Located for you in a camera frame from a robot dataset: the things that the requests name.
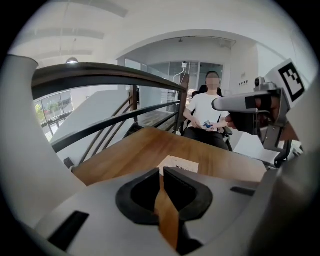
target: black pants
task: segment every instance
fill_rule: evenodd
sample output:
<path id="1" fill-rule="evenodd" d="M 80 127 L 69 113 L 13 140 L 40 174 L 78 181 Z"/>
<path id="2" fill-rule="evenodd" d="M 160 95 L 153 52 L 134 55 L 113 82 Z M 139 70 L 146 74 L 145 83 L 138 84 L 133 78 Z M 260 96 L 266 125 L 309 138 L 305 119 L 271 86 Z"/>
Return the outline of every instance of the black pants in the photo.
<path id="1" fill-rule="evenodd" d="M 223 150 L 229 150 L 222 134 L 216 131 L 205 131 L 204 129 L 189 127 L 185 129 L 183 136 Z"/>

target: wooden tabletop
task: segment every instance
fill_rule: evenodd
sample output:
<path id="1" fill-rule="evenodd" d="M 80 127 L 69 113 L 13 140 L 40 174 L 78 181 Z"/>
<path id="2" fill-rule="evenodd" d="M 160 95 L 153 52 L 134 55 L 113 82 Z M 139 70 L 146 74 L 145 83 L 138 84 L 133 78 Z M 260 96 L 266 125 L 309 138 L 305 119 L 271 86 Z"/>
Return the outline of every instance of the wooden tabletop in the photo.
<path id="1" fill-rule="evenodd" d="M 152 127 L 124 138 L 93 156 L 73 173 L 87 186 L 157 167 L 168 155 L 199 163 L 198 173 L 223 179 L 260 182 L 266 168 L 261 161 Z M 179 215 L 163 188 L 155 203 L 159 230 L 177 246 Z"/>

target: man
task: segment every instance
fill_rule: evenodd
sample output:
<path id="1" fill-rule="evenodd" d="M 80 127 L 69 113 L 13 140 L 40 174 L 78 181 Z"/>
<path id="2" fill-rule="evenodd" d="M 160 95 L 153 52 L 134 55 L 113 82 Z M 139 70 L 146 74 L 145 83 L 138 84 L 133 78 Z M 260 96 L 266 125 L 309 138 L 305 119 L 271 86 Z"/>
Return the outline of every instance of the man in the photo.
<path id="1" fill-rule="evenodd" d="M 225 117 L 228 113 L 212 108 L 212 101 L 220 98 L 220 96 L 217 95 L 220 85 L 218 73 L 215 71 L 208 72 L 205 77 L 205 84 L 208 91 L 195 95 L 183 113 L 184 117 L 191 121 L 184 131 L 184 137 L 228 150 L 222 134 L 218 132 L 219 128 L 227 126 Z M 210 128 L 205 126 L 205 122 L 207 121 L 210 122 Z"/>

